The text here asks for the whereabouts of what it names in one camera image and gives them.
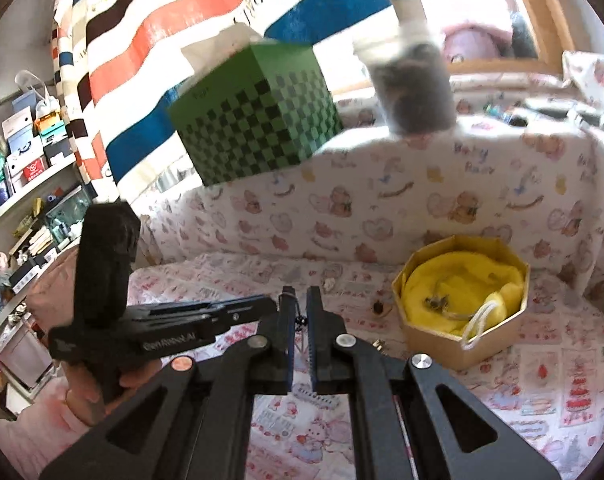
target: striped curtain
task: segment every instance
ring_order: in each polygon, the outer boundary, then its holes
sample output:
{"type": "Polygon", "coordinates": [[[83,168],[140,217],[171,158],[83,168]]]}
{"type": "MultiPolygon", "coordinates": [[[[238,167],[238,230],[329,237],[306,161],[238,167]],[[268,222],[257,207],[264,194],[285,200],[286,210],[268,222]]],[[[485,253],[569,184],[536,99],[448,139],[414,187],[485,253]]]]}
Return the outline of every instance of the striped curtain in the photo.
{"type": "Polygon", "coordinates": [[[56,0],[53,58],[85,181],[137,198],[185,155],[166,110],[193,75],[180,49],[233,22],[316,44],[390,0],[56,0]]]}

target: yellow plush fabric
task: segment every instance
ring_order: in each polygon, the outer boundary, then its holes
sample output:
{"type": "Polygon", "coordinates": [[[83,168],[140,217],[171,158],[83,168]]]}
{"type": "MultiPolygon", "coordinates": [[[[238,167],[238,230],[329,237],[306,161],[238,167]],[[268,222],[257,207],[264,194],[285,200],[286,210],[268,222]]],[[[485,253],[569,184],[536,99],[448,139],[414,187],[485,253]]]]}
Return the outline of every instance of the yellow plush fabric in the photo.
{"type": "Polygon", "coordinates": [[[447,296],[448,314],[472,316],[487,301],[495,301],[485,330],[515,314],[524,293],[524,279],[515,267],[485,254],[454,251],[417,267],[402,290],[407,319],[416,326],[460,335],[468,320],[448,319],[427,306],[427,298],[447,296]]]}

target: red box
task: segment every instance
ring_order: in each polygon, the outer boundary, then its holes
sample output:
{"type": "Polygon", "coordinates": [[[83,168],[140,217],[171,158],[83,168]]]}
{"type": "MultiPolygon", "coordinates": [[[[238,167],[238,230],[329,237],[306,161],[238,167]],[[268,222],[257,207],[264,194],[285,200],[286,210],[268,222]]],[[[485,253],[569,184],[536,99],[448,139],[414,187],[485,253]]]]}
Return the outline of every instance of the red box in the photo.
{"type": "Polygon", "coordinates": [[[40,173],[44,173],[44,163],[42,163],[41,157],[35,159],[31,164],[24,168],[24,177],[27,182],[33,180],[40,173]]]}

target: green checkered box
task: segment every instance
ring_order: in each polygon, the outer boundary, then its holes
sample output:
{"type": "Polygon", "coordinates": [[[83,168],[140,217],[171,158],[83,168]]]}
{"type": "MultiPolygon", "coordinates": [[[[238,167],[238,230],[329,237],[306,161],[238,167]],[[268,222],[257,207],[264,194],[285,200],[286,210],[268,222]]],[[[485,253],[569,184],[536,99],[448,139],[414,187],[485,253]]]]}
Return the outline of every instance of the green checkered box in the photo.
{"type": "Polygon", "coordinates": [[[341,131],[311,46],[246,47],[169,109],[205,186],[299,164],[341,131]]]}

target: cup with dark contents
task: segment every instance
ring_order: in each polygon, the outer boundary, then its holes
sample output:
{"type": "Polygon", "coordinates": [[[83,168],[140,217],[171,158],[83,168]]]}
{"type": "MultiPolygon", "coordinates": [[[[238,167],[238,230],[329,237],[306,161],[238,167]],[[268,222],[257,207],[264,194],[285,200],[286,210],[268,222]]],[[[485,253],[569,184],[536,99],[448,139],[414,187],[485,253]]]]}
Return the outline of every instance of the cup with dark contents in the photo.
{"type": "Polygon", "coordinates": [[[391,133],[427,134],[455,125],[450,75],[425,24],[355,41],[354,52],[367,67],[391,133]]]}

